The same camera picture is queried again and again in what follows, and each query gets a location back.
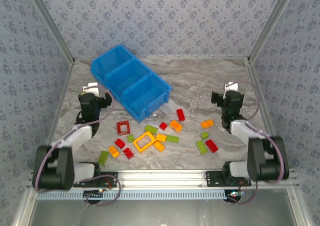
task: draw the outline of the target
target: orange lego brick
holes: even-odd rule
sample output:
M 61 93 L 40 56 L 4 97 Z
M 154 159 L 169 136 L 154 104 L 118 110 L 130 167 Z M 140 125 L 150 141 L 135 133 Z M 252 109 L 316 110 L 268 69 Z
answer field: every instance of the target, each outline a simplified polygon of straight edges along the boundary
M 159 150 L 160 152 L 162 152 L 165 149 L 165 146 L 163 144 L 161 144 L 159 141 L 156 141 L 154 144 L 154 147 Z
M 181 124 L 179 124 L 177 121 L 172 120 L 171 123 L 169 124 L 170 128 L 175 130 L 176 132 L 180 132 L 182 130 Z
M 112 157 L 114 157 L 114 158 L 117 158 L 120 155 L 118 150 L 113 145 L 111 147 L 109 147 L 109 152 L 112 155 Z
M 138 145 L 138 141 L 142 140 L 144 137 L 149 137 L 149 143 L 147 143 L 146 145 L 140 147 Z M 145 151 L 147 148 L 149 148 L 151 145 L 153 145 L 155 143 L 156 139 L 155 137 L 151 134 L 150 131 L 145 132 L 143 135 L 141 135 L 139 138 L 137 138 L 136 140 L 134 140 L 133 144 L 136 147 L 136 149 L 139 151 L 139 153 L 142 153 L 143 151 Z
M 167 138 L 166 135 L 157 134 L 155 139 L 161 142 L 165 142 L 166 138 Z
M 212 127 L 213 125 L 215 125 L 214 121 L 213 120 L 207 120 L 207 121 L 203 121 L 201 123 L 201 126 L 202 128 L 206 129 L 206 128 L 209 128 L 209 127 Z

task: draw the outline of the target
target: marble surface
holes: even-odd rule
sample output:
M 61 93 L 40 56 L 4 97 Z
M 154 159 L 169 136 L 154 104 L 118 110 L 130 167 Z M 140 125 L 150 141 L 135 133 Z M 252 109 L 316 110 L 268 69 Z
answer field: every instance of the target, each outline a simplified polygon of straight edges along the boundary
M 223 92 L 223 85 L 229 81 L 248 80 L 247 69 L 243 60 L 223 59 L 142 59 L 156 74 L 172 86 L 170 100 L 152 114 L 150 118 L 140 124 L 127 113 L 124 108 L 115 102 L 114 110 L 110 116 L 100 123 L 97 134 L 74 152 L 74 161 L 97 161 L 101 151 L 107 151 L 114 145 L 117 138 L 122 139 L 125 147 L 134 153 L 130 160 L 121 152 L 117 159 L 111 155 L 107 160 L 106 169 L 205 169 L 221 168 L 225 161 L 245 160 L 247 146 L 238 138 L 230 135 L 221 126 L 221 109 L 211 104 L 211 91 Z M 95 82 L 90 73 L 91 61 L 76 61 L 67 92 L 63 102 L 63 109 L 55 132 L 55 139 L 67 133 L 75 122 L 80 111 L 78 94 L 82 87 L 89 82 Z M 242 114 L 252 115 L 257 107 L 256 98 L 250 86 L 240 85 L 240 91 L 245 94 Z M 169 124 L 177 119 L 177 109 L 183 109 L 186 120 L 181 122 L 183 130 L 175 133 L 169 127 L 159 133 L 180 137 L 178 144 L 165 142 L 165 150 L 160 153 L 153 146 L 140 154 L 133 143 L 128 143 L 126 136 L 118 136 L 116 123 L 128 120 L 131 133 L 138 137 L 144 133 L 145 125 L 159 127 L 161 122 Z M 103 116 L 108 109 L 103 109 Z M 215 125 L 203 130 L 200 123 L 213 119 Z M 260 113 L 252 120 L 252 124 L 264 129 Z M 201 140 L 200 134 L 208 132 L 219 150 L 212 154 L 201 155 L 195 142 Z

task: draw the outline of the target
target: lime green lego brick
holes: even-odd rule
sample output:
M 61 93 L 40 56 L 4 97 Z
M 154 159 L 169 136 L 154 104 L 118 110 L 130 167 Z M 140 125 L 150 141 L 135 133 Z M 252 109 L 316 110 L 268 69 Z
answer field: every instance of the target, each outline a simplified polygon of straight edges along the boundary
M 99 158 L 99 161 L 98 161 L 98 163 L 100 164 L 100 165 L 106 165 L 106 163 L 107 163 L 107 159 L 108 159 L 108 155 L 109 155 L 109 152 L 107 152 L 107 151 L 101 151 L 101 155 L 100 155 L 100 158 Z
M 126 139 L 128 140 L 129 143 L 133 142 L 135 140 L 134 136 L 133 135 L 128 135 L 126 137 Z
M 204 132 L 204 133 L 201 134 L 201 138 L 202 139 L 206 139 L 208 137 L 209 137 L 209 133 L 208 132 Z
M 165 141 L 177 144 L 177 143 L 179 143 L 179 137 L 178 136 L 167 135 Z
M 153 127 L 151 125 L 146 125 L 144 128 L 144 131 L 150 131 L 152 134 L 156 134 L 158 132 L 158 129 L 156 127 Z
M 202 142 L 201 140 L 200 141 L 197 141 L 196 143 L 196 146 L 198 147 L 199 151 L 200 151 L 200 154 L 205 154 L 208 152 L 208 149 L 206 148 L 204 142 Z

